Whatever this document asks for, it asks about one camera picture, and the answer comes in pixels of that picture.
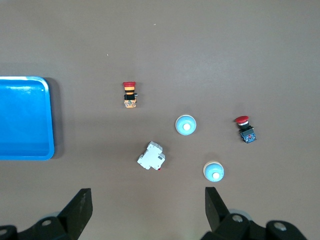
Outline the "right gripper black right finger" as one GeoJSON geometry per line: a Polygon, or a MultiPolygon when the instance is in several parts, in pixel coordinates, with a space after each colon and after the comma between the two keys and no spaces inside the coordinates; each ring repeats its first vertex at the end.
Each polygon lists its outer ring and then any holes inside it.
{"type": "Polygon", "coordinates": [[[211,231],[203,240],[306,240],[293,224],[271,220],[265,227],[240,213],[231,213],[215,187],[205,188],[205,213],[211,231]]]}

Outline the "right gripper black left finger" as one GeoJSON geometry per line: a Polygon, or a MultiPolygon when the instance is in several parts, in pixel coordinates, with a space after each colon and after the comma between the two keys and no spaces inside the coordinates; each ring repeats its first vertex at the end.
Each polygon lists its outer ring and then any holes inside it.
{"type": "Polygon", "coordinates": [[[93,214],[92,191],[82,188],[57,216],[48,216],[18,232],[14,225],[2,225],[2,240],[77,240],[93,214]]]}

